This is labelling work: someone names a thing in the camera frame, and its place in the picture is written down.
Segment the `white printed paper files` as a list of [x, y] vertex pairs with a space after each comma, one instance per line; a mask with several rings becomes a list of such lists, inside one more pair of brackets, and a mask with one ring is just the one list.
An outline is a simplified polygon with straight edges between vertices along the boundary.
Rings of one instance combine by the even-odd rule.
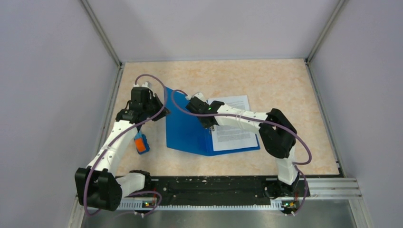
[[[208, 100], [221, 101], [225, 104], [243, 110], [250, 110], [248, 97], [246, 95], [212, 98]], [[235, 151], [255, 150], [259, 143], [255, 134], [231, 126], [211, 127], [212, 148], [214, 152], [230, 153]]]

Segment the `blue plastic folder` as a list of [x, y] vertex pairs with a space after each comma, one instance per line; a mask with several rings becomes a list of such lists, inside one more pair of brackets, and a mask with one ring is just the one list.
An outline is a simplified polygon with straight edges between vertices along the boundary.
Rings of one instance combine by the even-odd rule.
[[212, 148], [211, 132], [200, 124], [197, 117], [181, 112], [172, 102], [171, 95], [173, 90], [167, 88], [165, 96], [168, 97], [166, 107], [170, 114], [166, 117], [166, 145], [168, 148], [203, 155], [217, 156], [229, 154], [223, 152], [214, 152]]

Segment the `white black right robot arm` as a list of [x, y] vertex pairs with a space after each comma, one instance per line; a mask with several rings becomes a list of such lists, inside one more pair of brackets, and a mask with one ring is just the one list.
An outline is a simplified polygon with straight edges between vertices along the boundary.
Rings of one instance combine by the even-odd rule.
[[221, 101], [210, 104], [201, 93], [187, 98], [186, 109], [195, 114], [204, 128], [230, 126], [260, 136], [268, 154], [276, 158], [279, 191], [291, 196], [298, 189], [298, 171], [294, 168], [296, 129], [279, 109], [268, 113], [232, 107]]

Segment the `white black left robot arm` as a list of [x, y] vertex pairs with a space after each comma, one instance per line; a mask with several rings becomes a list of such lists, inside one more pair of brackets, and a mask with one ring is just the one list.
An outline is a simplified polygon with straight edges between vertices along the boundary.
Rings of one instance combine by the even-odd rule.
[[117, 168], [130, 143], [148, 121], [158, 121], [169, 110], [155, 94], [149, 83], [134, 85], [131, 98], [115, 118], [113, 128], [95, 158], [75, 173], [80, 205], [115, 211], [124, 197], [137, 192], [147, 196], [152, 192], [150, 173], [131, 171], [116, 177]]

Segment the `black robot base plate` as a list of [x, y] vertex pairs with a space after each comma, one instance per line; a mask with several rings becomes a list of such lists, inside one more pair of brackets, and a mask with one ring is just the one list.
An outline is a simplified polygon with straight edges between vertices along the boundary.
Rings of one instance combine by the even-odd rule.
[[310, 196], [302, 177], [288, 186], [275, 176], [154, 176], [141, 190], [163, 206], [266, 206]]

